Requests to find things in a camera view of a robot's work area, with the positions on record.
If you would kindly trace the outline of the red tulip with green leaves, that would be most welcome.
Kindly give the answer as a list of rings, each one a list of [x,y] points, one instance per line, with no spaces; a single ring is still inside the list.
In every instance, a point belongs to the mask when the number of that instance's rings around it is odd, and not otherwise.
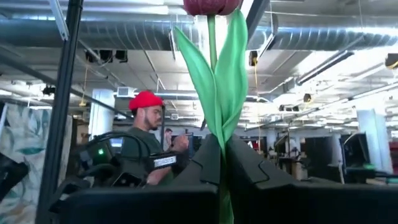
[[[226,183],[227,142],[233,135],[248,92],[245,52],[248,44],[246,20],[239,10],[241,0],[183,0],[192,16],[206,16],[210,57],[180,30],[175,29],[176,43],[197,91],[208,129],[221,148],[221,189],[219,224],[233,224],[234,215]],[[216,16],[231,16],[221,50],[216,48]]]

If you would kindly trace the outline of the leaf patterned curtain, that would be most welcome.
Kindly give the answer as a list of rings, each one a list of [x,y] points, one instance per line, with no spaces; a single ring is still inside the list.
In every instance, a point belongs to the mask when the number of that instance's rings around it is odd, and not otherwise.
[[[51,114],[51,109],[0,104],[0,153],[29,168],[0,203],[0,224],[35,224]]]

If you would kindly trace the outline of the silver ribbed air duct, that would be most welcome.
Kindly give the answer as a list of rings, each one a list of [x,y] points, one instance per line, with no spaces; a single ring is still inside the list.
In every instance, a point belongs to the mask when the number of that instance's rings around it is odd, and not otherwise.
[[[169,21],[81,21],[79,38],[92,49],[172,49],[171,30],[178,27],[195,45],[205,39],[206,24]],[[54,21],[41,19],[0,19],[0,42],[18,47],[62,46]],[[335,51],[353,43],[355,50],[398,44],[398,30],[367,27],[279,27],[272,50]]]

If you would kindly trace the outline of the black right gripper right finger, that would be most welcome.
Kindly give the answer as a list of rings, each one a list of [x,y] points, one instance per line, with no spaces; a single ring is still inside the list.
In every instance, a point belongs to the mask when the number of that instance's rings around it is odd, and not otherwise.
[[[237,136],[226,161],[235,224],[398,224],[398,187],[299,181]]]

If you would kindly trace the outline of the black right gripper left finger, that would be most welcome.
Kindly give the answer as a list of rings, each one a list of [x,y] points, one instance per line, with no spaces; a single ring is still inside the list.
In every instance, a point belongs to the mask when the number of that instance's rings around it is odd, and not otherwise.
[[[220,170],[220,145],[209,134],[169,185],[82,190],[66,200],[60,224],[219,224]]]

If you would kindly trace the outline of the person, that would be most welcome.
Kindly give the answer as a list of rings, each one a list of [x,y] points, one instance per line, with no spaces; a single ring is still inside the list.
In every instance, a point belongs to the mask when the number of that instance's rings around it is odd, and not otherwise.
[[[167,151],[172,146],[172,133],[173,131],[170,128],[167,128],[164,131],[164,141],[163,141],[164,151]]]
[[[146,90],[140,92],[129,102],[134,121],[132,128],[127,132],[146,143],[150,154],[164,152],[163,146],[151,131],[156,131],[162,123],[164,102],[162,98]],[[188,149],[189,140],[186,135],[175,137],[168,151],[185,152]],[[134,139],[124,138],[121,155],[135,157],[139,152],[137,142]],[[167,185],[174,179],[172,167],[166,167],[152,171],[148,178],[149,185]]]

